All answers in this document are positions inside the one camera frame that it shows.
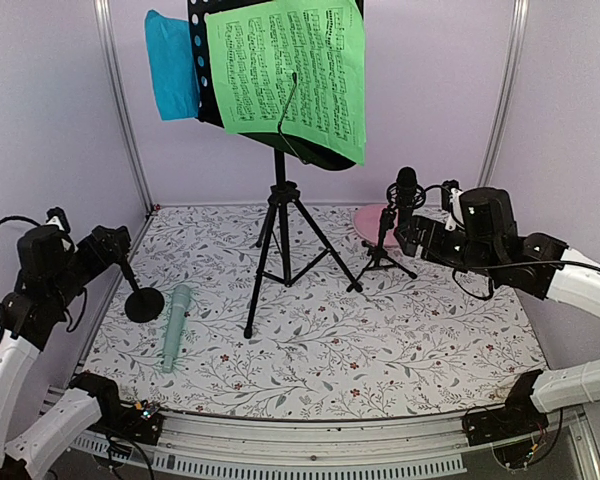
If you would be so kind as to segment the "black tripod shock-mount stand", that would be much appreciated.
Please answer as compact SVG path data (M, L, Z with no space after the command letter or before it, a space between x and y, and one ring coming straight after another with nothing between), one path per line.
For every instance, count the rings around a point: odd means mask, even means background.
M356 287L361 287L359 280L367 271L381 271L389 270L391 268L398 268L403 273L406 273L412 280L418 278L418 275L415 272L407 269L406 267L399 264L396 260L391 258L388 251L385 248L385 240L387 233L390 230L394 229L395 219L398 213L396 202L397 191L398 185L396 182L394 182L387 188L387 205L383 208L379 217L379 228L376 243L373 244L367 240L362 241L362 246L367 249L367 256L370 258L370 260L360 271L359 275L355 278L355 281L347 287L347 292L351 292Z

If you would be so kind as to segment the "black microphone orange end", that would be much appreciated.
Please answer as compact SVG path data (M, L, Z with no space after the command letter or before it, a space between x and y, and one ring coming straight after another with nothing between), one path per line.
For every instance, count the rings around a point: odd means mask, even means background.
M412 167L403 167L399 170L396 179L396 207L398 210L398 223L408 222L414 210L417 195L417 175Z

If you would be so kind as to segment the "black round-base mic stand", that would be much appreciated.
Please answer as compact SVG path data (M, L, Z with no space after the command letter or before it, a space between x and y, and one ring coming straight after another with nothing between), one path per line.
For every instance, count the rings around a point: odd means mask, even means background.
M124 311L134 323L144 324L158 318L165 306L162 293L153 287L140 287L129 263L128 255L113 255L114 263L131 287L132 293L125 301Z

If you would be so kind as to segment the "teal toy microphone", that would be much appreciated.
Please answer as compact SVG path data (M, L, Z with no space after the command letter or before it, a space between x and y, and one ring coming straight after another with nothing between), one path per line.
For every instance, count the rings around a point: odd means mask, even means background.
M186 313L191 302L191 289L186 284L175 287L169 311L169 319L162 350L162 372L171 373L180 348Z

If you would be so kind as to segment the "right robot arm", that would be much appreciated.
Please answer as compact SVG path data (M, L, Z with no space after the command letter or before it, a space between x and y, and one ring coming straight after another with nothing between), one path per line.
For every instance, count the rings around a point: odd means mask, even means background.
M446 221L417 214L426 193L396 186L403 253L487 278L490 289L511 287L540 300L571 305L600 318L600 264L545 233L521 236L510 196L492 187L459 190L441 185ZM497 427L517 436L536 413L600 400L600 359L559 370L534 370L518 377L497 415Z

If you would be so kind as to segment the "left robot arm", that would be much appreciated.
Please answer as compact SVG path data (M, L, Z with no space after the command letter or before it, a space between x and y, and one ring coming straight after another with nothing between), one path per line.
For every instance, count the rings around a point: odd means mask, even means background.
M60 225L47 223L18 240L16 284L0 301L0 470L10 419L31 366L87 284L114 264L128 266L130 247L125 226L98 226L73 243Z

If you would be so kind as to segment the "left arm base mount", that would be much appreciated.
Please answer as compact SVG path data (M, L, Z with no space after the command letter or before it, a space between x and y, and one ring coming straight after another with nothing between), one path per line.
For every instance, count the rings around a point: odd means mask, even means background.
M142 400L133 404L122 403L117 397L97 398L101 417L87 429L96 433L110 433L118 438L156 446L164 415L159 402Z

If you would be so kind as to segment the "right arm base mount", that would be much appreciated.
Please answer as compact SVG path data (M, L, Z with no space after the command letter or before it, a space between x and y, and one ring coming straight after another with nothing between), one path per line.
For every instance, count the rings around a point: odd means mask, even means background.
M549 421L535 408L504 405L467 411L461 425L469 445L477 446L544 431Z

